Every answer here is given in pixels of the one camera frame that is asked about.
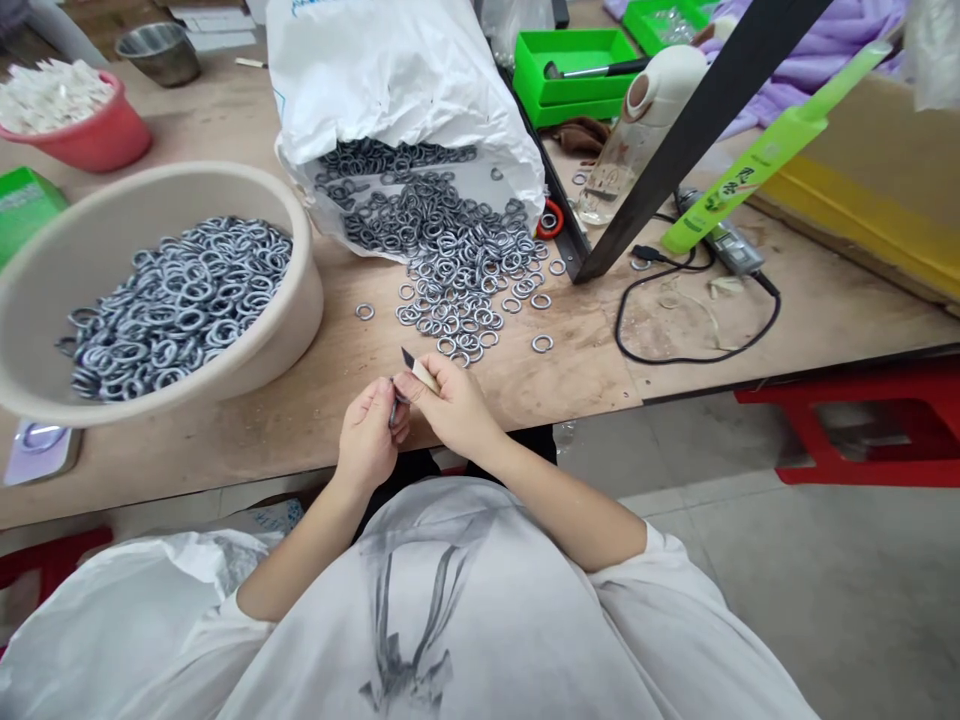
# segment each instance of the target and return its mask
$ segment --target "workbench top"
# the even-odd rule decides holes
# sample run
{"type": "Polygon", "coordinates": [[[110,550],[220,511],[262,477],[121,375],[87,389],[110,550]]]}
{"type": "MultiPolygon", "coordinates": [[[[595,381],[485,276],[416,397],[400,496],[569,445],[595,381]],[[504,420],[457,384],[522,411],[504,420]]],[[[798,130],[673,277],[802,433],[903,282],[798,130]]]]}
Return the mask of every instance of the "workbench top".
{"type": "MultiPolygon", "coordinates": [[[[279,121],[267,71],[218,56],[204,60],[197,82],[176,90],[161,90],[130,65],[119,65],[116,72],[154,133],[146,157],[121,172],[95,176],[5,143],[0,173],[29,164],[71,202],[119,177],[184,160],[242,162],[288,180],[273,150],[279,121]]],[[[710,164],[722,162],[723,152],[723,146],[715,148],[695,174],[716,175],[710,164]]],[[[552,157],[570,183],[577,161],[564,158],[556,147],[552,157]]],[[[573,190],[569,184],[571,196],[573,190]]],[[[500,344],[473,368],[503,426],[555,423],[636,407],[648,399],[960,342],[960,323],[779,222],[749,208],[732,219],[760,245],[765,271],[783,293],[780,320],[757,347],[716,365],[632,363],[620,354],[612,333],[620,296],[638,277],[629,259],[621,258],[610,273],[585,286],[547,274],[552,307],[507,315],[500,344]],[[539,333],[553,337],[551,352],[532,351],[530,341],[539,333]]],[[[638,241],[655,243],[662,232],[662,223],[652,221],[638,241]]],[[[86,431],[74,470],[0,489],[0,529],[335,464],[348,402],[372,378],[402,370],[400,345],[419,354],[434,349],[435,340],[394,317],[401,303],[397,288],[406,280],[402,266],[361,259],[320,236],[314,244],[324,318],[315,342],[289,372],[244,397],[86,431]],[[354,316],[360,303],[377,309],[373,320],[354,316]]],[[[683,276],[676,287],[709,304],[723,342],[739,345],[766,322],[771,301],[748,284],[743,293],[711,303],[706,281],[719,274],[717,269],[683,276]]],[[[714,340],[705,311],[692,302],[664,308],[659,286],[653,282],[634,293],[627,344],[652,357],[711,354],[714,340]]],[[[6,465],[15,427],[16,419],[0,411],[0,467],[6,465]]],[[[435,444],[422,418],[415,419],[406,448],[435,444]]]]}

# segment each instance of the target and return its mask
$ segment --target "green plastic box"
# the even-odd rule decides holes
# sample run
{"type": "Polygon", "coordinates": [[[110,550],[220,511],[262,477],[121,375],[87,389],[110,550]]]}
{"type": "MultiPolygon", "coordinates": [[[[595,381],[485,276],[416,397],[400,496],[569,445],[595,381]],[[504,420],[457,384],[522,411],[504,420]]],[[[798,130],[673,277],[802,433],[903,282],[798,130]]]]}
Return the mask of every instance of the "green plastic box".
{"type": "Polygon", "coordinates": [[[596,118],[597,120],[609,120],[620,115],[620,108],[623,105],[623,98],[611,98],[609,100],[594,100],[593,102],[567,103],[565,105],[541,105],[536,100],[527,96],[526,90],[514,88],[517,97],[523,104],[523,109],[530,118],[530,123],[538,130],[551,125],[560,125],[565,120],[580,115],[596,118]]]}
{"type": "Polygon", "coordinates": [[[0,271],[67,206],[56,186],[28,167],[0,177],[0,271]]]}
{"type": "Polygon", "coordinates": [[[569,105],[599,100],[623,101],[635,75],[547,80],[553,61],[561,72],[587,70],[636,60],[637,52],[622,30],[545,30],[517,35],[513,88],[539,105],[569,105]]]}
{"type": "Polygon", "coordinates": [[[653,57],[670,45],[686,45],[682,40],[668,41],[665,34],[669,31],[670,20],[658,17],[658,14],[675,9],[681,17],[700,32],[710,24],[710,18],[701,9],[701,5],[710,4],[707,0],[637,0],[627,5],[623,16],[623,26],[637,41],[643,51],[653,57]]]}

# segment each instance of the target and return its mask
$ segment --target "black cable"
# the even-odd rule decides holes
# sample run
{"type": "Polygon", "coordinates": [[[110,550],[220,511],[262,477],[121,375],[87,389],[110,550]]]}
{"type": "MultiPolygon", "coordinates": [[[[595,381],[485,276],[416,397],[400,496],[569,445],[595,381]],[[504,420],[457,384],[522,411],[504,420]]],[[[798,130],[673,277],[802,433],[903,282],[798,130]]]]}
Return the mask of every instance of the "black cable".
{"type": "MultiPolygon", "coordinates": [[[[663,213],[654,213],[654,217],[659,220],[665,220],[670,223],[676,222],[676,219],[670,217],[669,215],[664,215],[663,213]]],[[[653,275],[648,275],[647,277],[640,278],[639,280],[632,282],[627,287],[627,289],[623,291],[623,295],[620,298],[620,308],[617,310],[617,324],[616,324],[616,327],[614,328],[614,339],[617,341],[617,347],[620,348],[621,353],[626,355],[628,358],[630,358],[634,362],[643,363],[644,365],[673,365],[674,363],[688,363],[693,365],[710,365],[712,363],[728,360],[735,355],[739,355],[740,353],[746,350],[749,350],[758,342],[760,342],[768,332],[770,332],[770,328],[773,327],[773,324],[777,321],[777,318],[780,317],[780,308],[782,305],[782,301],[780,299],[780,291],[772,282],[770,282],[770,280],[767,278],[766,275],[764,275],[761,271],[757,270],[757,272],[752,273],[750,277],[756,280],[757,283],[759,283],[760,287],[766,290],[767,293],[770,295],[770,297],[773,298],[773,313],[770,315],[770,319],[767,320],[767,324],[760,329],[760,332],[758,332],[756,335],[750,338],[750,340],[744,343],[741,347],[737,348],[736,350],[730,350],[729,352],[726,352],[723,355],[718,355],[717,357],[712,357],[712,358],[676,357],[676,358],[669,358],[667,360],[653,360],[650,358],[643,358],[643,357],[640,357],[639,355],[634,355],[632,352],[630,352],[627,349],[626,345],[624,345],[623,343],[621,332],[623,329],[623,315],[627,307],[627,299],[630,296],[630,293],[634,289],[640,287],[645,283],[648,283],[652,280],[657,280],[662,277],[666,277],[667,275],[672,275],[673,273],[682,272],[685,270],[690,271],[691,273],[701,273],[701,272],[704,272],[705,270],[710,269],[711,267],[713,267],[713,264],[714,262],[716,262],[717,258],[716,258],[716,255],[713,253],[710,245],[707,244],[706,247],[707,247],[707,252],[710,255],[710,260],[705,265],[693,265],[693,261],[696,259],[696,256],[697,256],[696,245],[694,245],[693,249],[690,250],[690,254],[687,256],[687,259],[679,263],[676,262],[675,260],[671,260],[670,258],[666,257],[655,248],[645,246],[645,245],[635,245],[633,247],[633,250],[631,250],[631,253],[635,257],[641,260],[649,260],[650,262],[666,263],[671,267],[669,267],[666,270],[663,270],[662,272],[658,272],[653,275]]]]}

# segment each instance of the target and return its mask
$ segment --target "white plastic bag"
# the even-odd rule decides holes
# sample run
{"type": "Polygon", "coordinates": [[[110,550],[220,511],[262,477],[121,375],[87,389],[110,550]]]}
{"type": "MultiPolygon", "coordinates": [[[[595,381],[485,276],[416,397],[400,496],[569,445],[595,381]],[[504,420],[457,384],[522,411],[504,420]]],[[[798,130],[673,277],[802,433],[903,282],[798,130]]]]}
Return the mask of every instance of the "white plastic bag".
{"type": "MultiPolygon", "coordinates": [[[[402,260],[350,243],[340,207],[315,188],[317,158],[363,138],[476,146],[476,160],[445,168],[456,173],[460,196],[498,211],[518,198],[534,230],[543,163],[469,0],[270,0],[267,41],[282,126],[277,154],[324,235],[360,255],[402,260]],[[494,168],[503,180],[491,179],[494,168]]],[[[367,193],[400,189],[384,188],[379,176],[357,182],[371,185],[367,193]]]]}
{"type": "Polygon", "coordinates": [[[116,717],[300,516],[300,503],[288,501],[208,532],[138,538],[98,553],[11,638],[0,662],[0,717],[116,717]]]}
{"type": "Polygon", "coordinates": [[[517,35],[522,30],[553,30],[555,25],[553,0],[486,0],[481,12],[494,57],[510,70],[516,65],[517,35]]]}
{"type": "Polygon", "coordinates": [[[960,107],[960,0],[913,0],[907,11],[904,74],[917,111],[960,107]]]}

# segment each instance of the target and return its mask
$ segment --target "pile of metal rings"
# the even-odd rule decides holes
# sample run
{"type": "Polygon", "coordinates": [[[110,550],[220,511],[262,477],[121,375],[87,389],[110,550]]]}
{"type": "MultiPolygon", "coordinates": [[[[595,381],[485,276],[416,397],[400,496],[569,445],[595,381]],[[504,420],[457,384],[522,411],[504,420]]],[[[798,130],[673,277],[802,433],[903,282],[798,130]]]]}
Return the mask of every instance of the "pile of metal rings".
{"type": "Polygon", "coordinates": [[[264,220],[215,217],[133,256],[134,273],[96,307],[77,308],[73,391],[106,403],[160,390],[210,362],[257,320],[293,244],[264,220]]]}
{"type": "Polygon", "coordinates": [[[466,367],[499,342],[504,318],[498,310],[519,312],[531,296],[542,298],[534,307],[550,306],[549,297],[535,295],[550,249],[530,237],[519,200],[496,212],[462,199],[455,178],[449,170],[384,173],[382,184],[402,190],[371,193],[343,221],[352,242],[407,258],[411,282],[399,295],[409,304],[396,309],[397,319],[437,338],[437,350],[466,367]],[[496,307],[494,296],[505,290],[510,297],[496,307]]]}
{"type": "Polygon", "coordinates": [[[332,182],[341,178],[380,175],[385,172],[470,162],[476,159],[477,148],[474,145],[447,148],[433,143],[400,143],[397,147],[390,147],[379,140],[364,138],[337,143],[335,150],[320,157],[318,162],[321,169],[314,176],[314,183],[317,189],[329,189],[332,182]]]}

